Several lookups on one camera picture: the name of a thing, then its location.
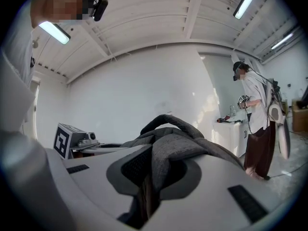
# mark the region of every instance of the fluorescent light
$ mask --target fluorescent light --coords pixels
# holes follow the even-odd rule
[[[51,36],[53,36],[56,40],[60,41],[62,44],[66,44],[70,40],[70,36],[57,24],[50,23],[49,21],[45,21],[39,24],[39,27],[48,32]]]
[[[241,19],[242,15],[245,13],[251,2],[252,0],[242,0],[239,6],[236,8],[233,16],[235,16],[236,19]]]
[[[290,33],[288,36],[286,36],[285,38],[283,38],[280,42],[278,42],[277,44],[275,44],[271,49],[275,49],[278,46],[282,45],[283,43],[285,43],[289,38],[291,38],[293,36],[293,33]]]

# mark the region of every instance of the dark trousers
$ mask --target dark trousers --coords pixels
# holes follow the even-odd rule
[[[276,138],[276,125],[271,121],[269,127],[249,134],[245,154],[244,168],[252,168],[261,176],[266,177],[273,159]]]

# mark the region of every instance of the woman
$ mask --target woman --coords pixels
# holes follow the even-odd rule
[[[266,109],[266,83],[256,72],[249,71],[242,62],[233,65],[237,79],[243,81],[245,94],[249,100],[240,104],[241,109],[251,108],[244,168],[253,178],[268,180],[269,167],[275,147],[275,122],[270,121]]]

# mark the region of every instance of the gray cloth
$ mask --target gray cloth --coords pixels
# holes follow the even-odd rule
[[[177,128],[155,129],[170,123]],[[141,131],[141,135],[121,147],[152,144],[152,181],[155,191],[160,191],[165,183],[170,161],[208,154],[225,159],[243,169],[240,160],[224,147],[206,140],[203,134],[181,119],[171,115],[159,115]]]

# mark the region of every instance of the white cabinet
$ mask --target white cabinet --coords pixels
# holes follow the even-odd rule
[[[215,143],[225,147],[237,157],[246,152],[249,134],[248,119],[245,111],[239,111],[228,121],[242,120],[243,123],[214,123]]]

